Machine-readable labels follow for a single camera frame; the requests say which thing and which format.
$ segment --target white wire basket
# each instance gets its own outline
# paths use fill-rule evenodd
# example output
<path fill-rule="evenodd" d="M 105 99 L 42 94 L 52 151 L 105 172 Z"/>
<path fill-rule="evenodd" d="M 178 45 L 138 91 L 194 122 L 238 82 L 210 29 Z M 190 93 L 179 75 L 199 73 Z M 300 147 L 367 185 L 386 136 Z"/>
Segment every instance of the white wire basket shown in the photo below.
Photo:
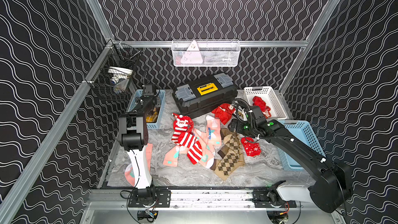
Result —
<path fill-rule="evenodd" d="M 239 40 L 173 40 L 176 67 L 235 67 L 240 53 Z"/>

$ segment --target black patterned wall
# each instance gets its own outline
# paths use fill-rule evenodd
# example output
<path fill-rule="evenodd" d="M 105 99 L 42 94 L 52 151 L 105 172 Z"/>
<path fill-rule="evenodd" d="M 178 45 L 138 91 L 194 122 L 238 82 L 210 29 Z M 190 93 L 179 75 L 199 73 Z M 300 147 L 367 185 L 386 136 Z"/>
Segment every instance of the black patterned wall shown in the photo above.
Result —
<path fill-rule="evenodd" d="M 116 40 L 305 40 L 327 0 L 98 0 Z"/>
<path fill-rule="evenodd" d="M 149 48 L 141 56 L 134 82 L 142 86 L 145 69 L 148 79 L 162 89 L 224 72 L 240 89 L 257 85 L 278 89 L 298 52 L 298 47 L 242 48 L 236 67 L 175 67 L 170 49 Z"/>
<path fill-rule="evenodd" d="M 398 0 L 341 0 L 285 95 L 353 168 L 349 224 L 398 223 L 397 40 Z"/>
<path fill-rule="evenodd" d="M 86 0 L 1 0 L 0 19 L 2 202 L 105 41 Z M 79 222 L 125 108 L 89 93 L 13 223 Z"/>
<path fill-rule="evenodd" d="M 43 168 L 13 223 L 79 223 L 117 134 L 126 102 L 102 102 L 89 92 Z"/>

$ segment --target toolbox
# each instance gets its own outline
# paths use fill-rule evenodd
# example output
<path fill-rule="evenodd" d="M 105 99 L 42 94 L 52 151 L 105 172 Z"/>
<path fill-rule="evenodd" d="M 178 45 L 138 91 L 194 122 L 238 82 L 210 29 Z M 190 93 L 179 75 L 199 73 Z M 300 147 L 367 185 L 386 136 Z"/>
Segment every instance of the toolbox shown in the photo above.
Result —
<path fill-rule="evenodd" d="M 172 95 L 180 114 L 196 118 L 222 103 L 232 103 L 238 91 L 231 77 L 219 73 L 174 87 Z"/>

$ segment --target red christmas sock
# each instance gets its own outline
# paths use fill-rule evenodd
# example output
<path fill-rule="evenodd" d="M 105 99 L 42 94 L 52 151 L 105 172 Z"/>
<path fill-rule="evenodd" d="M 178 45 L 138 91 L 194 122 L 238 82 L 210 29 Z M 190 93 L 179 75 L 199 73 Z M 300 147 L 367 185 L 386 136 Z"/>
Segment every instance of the red christmas sock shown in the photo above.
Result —
<path fill-rule="evenodd" d="M 188 133 L 192 132 L 193 121 L 188 116 L 178 115 L 178 114 L 175 114 L 175 113 L 173 113 L 173 116 L 176 118 L 176 120 L 173 123 L 174 133 L 173 133 L 173 136 L 172 136 L 172 141 L 174 143 L 178 144 L 178 136 L 182 132 L 188 132 Z"/>
<path fill-rule="evenodd" d="M 193 164 L 196 164 L 202 158 L 202 147 L 199 140 L 194 135 L 188 132 L 181 133 L 178 137 L 178 144 L 189 149 L 187 155 Z"/>
<path fill-rule="evenodd" d="M 246 155 L 250 157 L 260 155 L 261 153 L 260 145 L 258 143 L 249 142 L 249 141 L 254 142 L 252 138 L 242 138 L 240 141 L 242 142 L 243 147 L 245 148 Z"/>

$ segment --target folded cloth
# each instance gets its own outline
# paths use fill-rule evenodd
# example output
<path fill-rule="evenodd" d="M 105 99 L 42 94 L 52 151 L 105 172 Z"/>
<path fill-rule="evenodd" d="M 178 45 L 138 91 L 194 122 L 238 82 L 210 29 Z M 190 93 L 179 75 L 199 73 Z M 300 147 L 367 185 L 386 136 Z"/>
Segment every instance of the folded cloth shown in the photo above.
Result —
<path fill-rule="evenodd" d="M 216 118 L 219 118 L 222 124 L 226 124 L 232 117 L 232 114 L 235 112 L 235 108 L 228 103 L 223 103 L 214 109 L 211 113 L 214 113 Z"/>
<path fill-rule="evenodd" d="M 240 140 L 245 148 L 246 155 L 254 157 L 260 155 L 261 148 L 259 143 L 254 143 L 252 138 L 242 138 Z"/>
<path fill-rule="evenodd" d="M 260 97 L 253 97 L 253 106 L 260 107 L 261 112 L 263 112 L 265 118 L 271 117 L 271 113 L 269 112 L 271 111 L 271 107 L 268 107 L 267 104 Z"/>
<path fill-rule="evenodd" d="M 147 123 L 156 123 L 159 116 L 160 107 L 155 107 L 147 114 Z"/>
<path fill-rule="evenodd" d="M 245 160 L 239 135 L 227 128 L 222 128 L 221 132 L 224 136 L 224 146 L 219 150 L 218 154 L 222 159 L 221 161 L 215 161 L 217 164 L 214 173 L 225 181 L 236 168 L 245 165 Z"/>

